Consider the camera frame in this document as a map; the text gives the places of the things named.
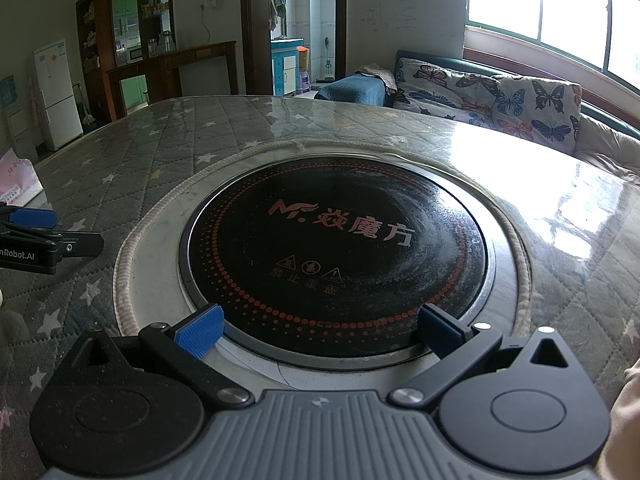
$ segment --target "beige cushion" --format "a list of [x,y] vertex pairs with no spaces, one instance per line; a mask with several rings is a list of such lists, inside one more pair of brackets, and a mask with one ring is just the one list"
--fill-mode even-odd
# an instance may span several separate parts
[[580,114],[575,158],[640,186],[640,141]]

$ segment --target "refrigerator door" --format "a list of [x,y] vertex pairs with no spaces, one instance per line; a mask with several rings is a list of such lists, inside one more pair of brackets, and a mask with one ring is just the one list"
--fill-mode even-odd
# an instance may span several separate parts
[[46,50],[36,52],[33,56],[38,77],[38,89],[45,108],[49,108],[74,94],[64,41],[50,46]]
[[73,96],[44,110],[47,121],[43,134],[50,150],[58,150],[82,133],[76,100]]

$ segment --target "refrigerator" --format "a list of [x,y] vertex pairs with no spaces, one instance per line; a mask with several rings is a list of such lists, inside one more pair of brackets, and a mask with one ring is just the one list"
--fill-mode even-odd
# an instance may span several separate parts
[[65,40],[35,50],[33,63],[42,137],[55,151],[82,134]]

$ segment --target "black glass cooktop surface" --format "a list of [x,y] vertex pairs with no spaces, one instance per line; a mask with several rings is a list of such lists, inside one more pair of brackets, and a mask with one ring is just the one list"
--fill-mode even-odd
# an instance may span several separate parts
[[461,317],[487,254],[468,210],[426,176],[315,156],[213,192],[188,222],[180,270],[196,305],[219,303],[245,346],[362,358],[416,345],[425,302]]

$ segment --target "table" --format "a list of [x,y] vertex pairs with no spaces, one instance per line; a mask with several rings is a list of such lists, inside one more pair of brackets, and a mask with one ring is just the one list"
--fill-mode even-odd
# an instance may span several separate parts
[[232,95],[238,95],[238,65],[236,63],[235,41],[212,43],[167,52],[109,70],[107,74],[116,117],[121,119],[127,115],[120,86],[120,82],[123,79],[144,75],[148,89],[149,104],[153,104],[164,99],[182,96],[179,70],[181,66],[221,56],[226,57],[230,92]]
[[[29,413],[87,327],[116,335],[113,265],[136,223],[196,172],[274,140],[366,142],[429,157],[488,190],[530,261],[532,328],[559,330],[611,405],[640,355],[640,192],[562,153],[469,124],[367,105],[279,97],[175,98],[71,143],[37,169],[61,229],[99,231],[95,259],[56,275],[0,270],[0,478],[42,471]],[[302,150],[305,143],[300,141]]]

